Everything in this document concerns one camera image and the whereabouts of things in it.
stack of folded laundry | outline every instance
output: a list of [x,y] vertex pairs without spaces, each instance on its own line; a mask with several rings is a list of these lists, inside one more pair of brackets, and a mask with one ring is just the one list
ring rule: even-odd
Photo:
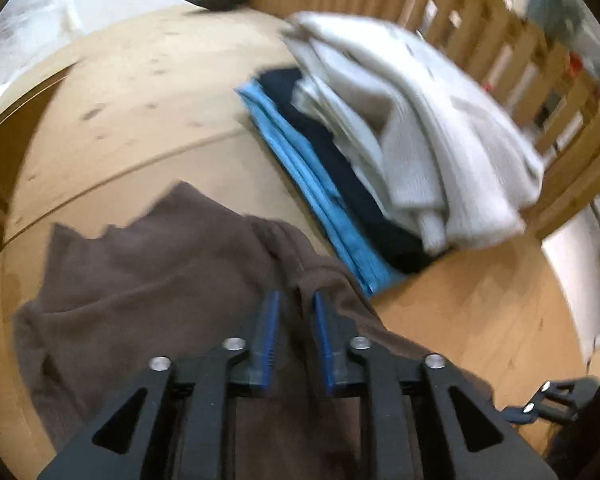
[[372,295],[449,247],[520,234],[544,166],[506,112],[397,25],[300,12],[299,68],[238,89],[338,256]]

folded towel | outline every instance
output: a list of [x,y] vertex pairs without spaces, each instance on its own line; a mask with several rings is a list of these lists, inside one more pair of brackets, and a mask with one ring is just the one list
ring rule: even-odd
[[387,214],[432,254],[519,234],[542,161],[503,110],[395,25],[300,12],[284,40],[304,79],[294,103],[334,133]]
[[338,188],[350,216],[373,247],[394,269],[405,274],[420,272],[432,262],[432,258],[425,254],[420,238],[385,218],[372,194],[334,144],[331,132],[292,105],[294,86],[301,77],[297,67],[279,68],[263,72],[257,81],[280,115],[311,143],[315,155]]

wooden floor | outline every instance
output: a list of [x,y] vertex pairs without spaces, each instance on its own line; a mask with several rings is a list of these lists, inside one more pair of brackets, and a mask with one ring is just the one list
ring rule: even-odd
[[[0,455],[19,479],[32,480],[54,456],[11,335],[12,314],[40,288],[53,222],[96,237],[185,180],[237,212],[284,219],[331,251],[232,92],[259,67],[288,62],[280,24],[253,11],[222,20],[175,7],[104,31],[101,50],[71,72],[33,139],[0,254]],[[230,74],[218,74],[221,66]],[[584,374],[569,309],[531,238],[448,256],[374,304],[389,329],[489,380],[498,407],[524,403],[547,379]],[[546,430],[525,436],[541,449]]]

navy cloth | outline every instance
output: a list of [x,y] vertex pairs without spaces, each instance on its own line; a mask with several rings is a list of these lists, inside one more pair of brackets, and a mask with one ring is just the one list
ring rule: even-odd
[[378,253],[400,272],[413,274],[421,271],[432,263],[431,257],[424,252],[421,240],[384,217],[376,200],[333,143],[333,134],[291,104],[294,86],[301,77],[297,68],[281,68],[263,72],[257,81],[280,115],[311,143],[347,208]]
[[311,143],[285,120],[260,85],[251,81],[236,91],[260,135],[295,181],[338,257],[365,294],[372,296],[403,280],[404,275],[390,266],[360,232]]

triangular cutout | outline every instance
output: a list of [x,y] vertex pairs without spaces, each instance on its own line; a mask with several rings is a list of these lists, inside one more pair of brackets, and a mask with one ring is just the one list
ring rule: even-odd
[[476,453],[503,441],[502,434],[483,412],[456,386],[449,388],[466,448]]
[[117,410],[91,440],[94,445],[109,449],[119,455],[129,451],[140,411],[146,399],[147,389],[140,388]]

